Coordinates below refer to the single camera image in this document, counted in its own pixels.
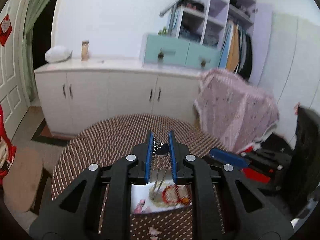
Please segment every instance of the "hanging clothes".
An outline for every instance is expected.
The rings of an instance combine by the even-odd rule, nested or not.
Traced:
[[[246,54],[247,54],[246,34],[244,32],[242,32],[241,59],[240,59],[239,68],[238,68],[237,73],[239,73],[243,69]]]
[[[228,22],[224,39],[223,39],[223,46],[222,46],[222,53],[220,57],[220,62],[219,62],[219,68],[226,68],[227,66],[227,60],[228,60],[228,55],[229,55],[229,50],[230,50],[230,44],[231,44],[231,39],[232,39],[232,34],[233,34],[233,23]]]
[[[226,69],[234,72],[239,64],[239,33],[238,27],[233,26],[233,37],[230,46],[230,52],[228,55],[228,61]]]
[[[251,37],[246,34],[246,55],[245,55],[245,62],[243,68],[239,70],[238,74],[244,79],[249,80],[251,71],[252,71],[252,44],[251,44]]]

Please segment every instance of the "cabinet door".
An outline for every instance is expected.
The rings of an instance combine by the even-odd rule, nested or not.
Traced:
[[[158,76],[152,113],[194,124],[196,115],[193,102],[198,94],[198,80]]]
[[[147,38],[145,63],[163,63],[184,66],[190,41],[174,37],[149,34]]]
[[[220,50],[209,48],[194,42],[190,42],[186,67],[198,69],[211,69],[219,66]]]
[[[51,132],[72,134],[66,73],[35,75],[42,111]]]
[[[110,73],[109,117],[152,112],[156,74]]]
[[[249,83],[258,85],[266,62],[272,25],[272,5],[257,3],[252,33],[252,71]]]
[[[73,133],[108,118],[108,79],[108,72],[67,74]]]

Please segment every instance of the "brown tablecloth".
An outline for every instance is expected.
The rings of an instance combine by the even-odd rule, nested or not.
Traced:
[[[53,171],[52,199],[54,200],[91,163],[97,163],[101,167],[108,166],[130,154],[133,146],[145,141],[148,130],[153,131],[156,139],[163,142],[168,142],[168,131],[173,130],[176,140],[186,144],[191,154],[200,157],[209,153],[213,147],[224,149],[217,139],[184,121],[151,114],[114,117],[84,130],[66,146]],[[192,239],[191,208],[131,215],[131,220],[131,239],[149,239],[150,227],[161,231],[158,240]]]

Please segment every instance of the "red bag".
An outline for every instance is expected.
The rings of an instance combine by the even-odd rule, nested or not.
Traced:
[[[16,151],[17,148],[12,145],[5,132],[3,110],[0,105],[0,185],[2,185],[2,179],[8,174],[11,168]]]

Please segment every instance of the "cabinet handle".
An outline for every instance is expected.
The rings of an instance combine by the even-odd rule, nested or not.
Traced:
[[[206,59],[204,59],[204,58],[202,58],[202,57],[199,57],[199,60],[200,60],[200,65],[201,65],[201,67],[205,67],[205,65],[207,64],[207,63],[210,63],[210,59],[209,60],[206,60]]]
[[[164,58],[165,54],[175,55],[176,51],[175,50],[164,50],[163,48],[161,48],[159,51],[159,54],[158,54],[158,60],[162,60]]]
[[[150,98],[149,98],[150,102],[151,102],[151,99],[152,99],[152,92],[153,92],[153,89],[151,89],[151,92],[150,92]]]
[[[67,98],[67,95],[66,95],[66,84],[63,84],[62,90],[63,90],[64,98]]]
[[[160,101],[161,88],[159,88],[158,102]]]
[[[71,87],[71,85],[69,86],[69,92],[70,92],[71,99],[73,99],[73,94],[72,94],[72,87]]]

